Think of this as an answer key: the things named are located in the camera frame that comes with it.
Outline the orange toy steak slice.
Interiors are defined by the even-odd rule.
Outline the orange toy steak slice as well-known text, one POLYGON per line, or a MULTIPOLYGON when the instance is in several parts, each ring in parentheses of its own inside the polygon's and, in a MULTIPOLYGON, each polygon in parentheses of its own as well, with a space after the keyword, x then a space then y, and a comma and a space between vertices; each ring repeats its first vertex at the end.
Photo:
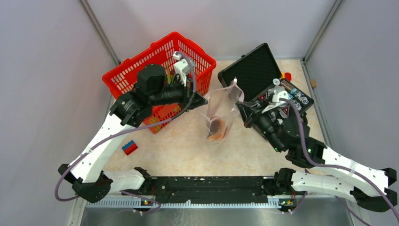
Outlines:
POLYGON ((226 128, 226 120, 220 117, 212 118, 209 125, 207 139, 209 141, 219 141, 224 139, 226 136, 226 128))

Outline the red plastic shopping basket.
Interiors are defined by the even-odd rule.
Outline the red plastic shopping basket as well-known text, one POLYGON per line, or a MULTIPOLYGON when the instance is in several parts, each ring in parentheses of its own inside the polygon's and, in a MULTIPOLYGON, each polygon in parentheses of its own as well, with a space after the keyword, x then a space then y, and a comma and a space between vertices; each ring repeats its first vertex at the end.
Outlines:
POLYGON ((205 105, 216 61, 191 40, 172 32, 106 73, 121 125, 157 133, 181 111, 205 105))

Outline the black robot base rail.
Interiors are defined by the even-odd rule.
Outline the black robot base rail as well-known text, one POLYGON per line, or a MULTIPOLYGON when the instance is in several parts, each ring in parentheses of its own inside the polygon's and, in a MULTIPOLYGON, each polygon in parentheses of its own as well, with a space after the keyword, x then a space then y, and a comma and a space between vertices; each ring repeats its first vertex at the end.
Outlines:
POLYGON ((270 196, 296 192, 268 176, 151 177, 133 194, 149 196, 161 204, 267 203, 270 196))

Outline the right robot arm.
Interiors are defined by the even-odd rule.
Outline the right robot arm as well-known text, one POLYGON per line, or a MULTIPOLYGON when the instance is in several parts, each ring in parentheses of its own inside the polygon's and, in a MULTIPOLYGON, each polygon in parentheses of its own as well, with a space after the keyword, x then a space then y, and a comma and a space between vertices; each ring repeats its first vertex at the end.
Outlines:
POLYGON ((294 191, 334 195, 357 203, 373 212, 386 212, 398 204, 398 194, 390 189, 397 173, 392 168, 373 169, 351 160, 331 147, 310 137, 307 115, 293 102, 238 102, 244 126, 255 128, 277 152, 304 169, 324 175, 311 175, 281 169, 276 188, 282 194, 294 191))

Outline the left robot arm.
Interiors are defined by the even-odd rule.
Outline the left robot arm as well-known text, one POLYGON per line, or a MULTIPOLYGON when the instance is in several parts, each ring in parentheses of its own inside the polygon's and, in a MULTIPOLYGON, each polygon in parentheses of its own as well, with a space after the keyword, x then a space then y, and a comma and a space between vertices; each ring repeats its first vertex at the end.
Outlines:
POLYGON ((151 182, 143 169, 114 172, 105 171, 104 166, 127 134, 146 129, 143 122, 152 115, 154 107, 178 104, 186 112, 207 103, 197 91, 194 64, 180 60, 174 64, 174 70, 174 80, 166 83, 163 66, 146 65, 138 73, 134 88, 116 99, 81 155, 59 167, 61 181, 71 184, 76 197, 96 203, 108 194, 124 190, 142 195, 150 191, 151 182))

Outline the clear zip top bag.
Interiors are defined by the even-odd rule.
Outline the clear zip top bag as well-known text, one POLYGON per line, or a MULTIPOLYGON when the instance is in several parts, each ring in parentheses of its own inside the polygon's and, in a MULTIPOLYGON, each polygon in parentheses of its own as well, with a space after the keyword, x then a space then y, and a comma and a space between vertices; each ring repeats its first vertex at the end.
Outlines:
POLYGON ((233 82, 227 87, 212 90, 205 95, 208 103, 199 108, 199 113, 206 123, 207 136, 211 119, 214 117, 226 120, 226 135, 228 134, 235 118, 239 115, 236 103, 243 102, 244 98, 243 90, 238 86, 238 83, 234 84, 233 82))

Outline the black poker chip case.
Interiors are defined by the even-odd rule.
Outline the black poker chip case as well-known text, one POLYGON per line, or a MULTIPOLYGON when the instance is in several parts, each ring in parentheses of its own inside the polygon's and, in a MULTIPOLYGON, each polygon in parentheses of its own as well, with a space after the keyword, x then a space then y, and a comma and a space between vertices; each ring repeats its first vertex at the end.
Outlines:
POLYGON ((304 114, 314 104, 314 100, 291 81, 280 79, 281 73, 269 45, 263 43, 221 70, 218 79, 223 87, 227 87, 237 78, 245 102, 265 100, 267 90, 274 87, 273 80, 278 79, 288 92, 288 99, 304 114))

